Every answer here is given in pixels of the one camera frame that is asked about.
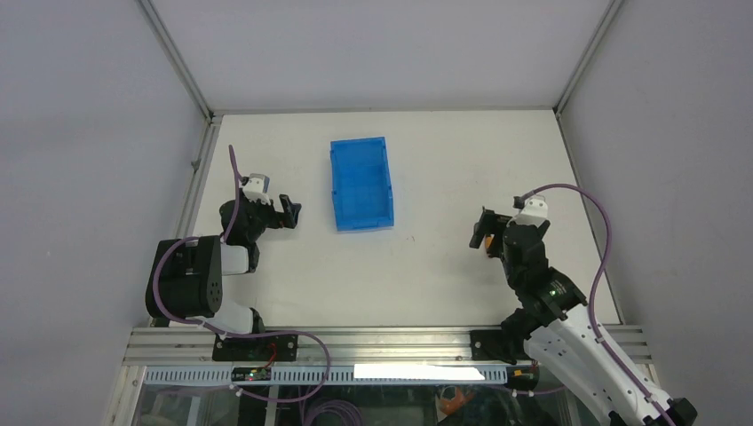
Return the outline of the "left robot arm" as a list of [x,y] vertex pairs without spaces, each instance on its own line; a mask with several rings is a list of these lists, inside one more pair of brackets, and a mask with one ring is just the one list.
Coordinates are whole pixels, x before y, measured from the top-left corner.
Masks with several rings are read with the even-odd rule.
[[261,358],[264,322],[256,309],[224,294],[223,279],[256,271],[265,231],[297,227],[302,205],[286,194],[279,201],[280,211],[243,195],[219,208],[220,235],[160,241],[145,294],[149,315],[234,336],[233,348],[244,359]]

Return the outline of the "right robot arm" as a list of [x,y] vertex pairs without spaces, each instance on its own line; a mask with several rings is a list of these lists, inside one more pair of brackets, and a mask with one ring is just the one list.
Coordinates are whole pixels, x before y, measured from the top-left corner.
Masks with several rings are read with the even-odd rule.
[[590,316],[585,294],[550,265],[543,237],[547,206],[532,201],[514,217],[483,209],[469,246],[500,259],[520,306],[500,325],[488,356],[514,364],[541,361],[602,425],[692,425],[698,412],[642,373]]

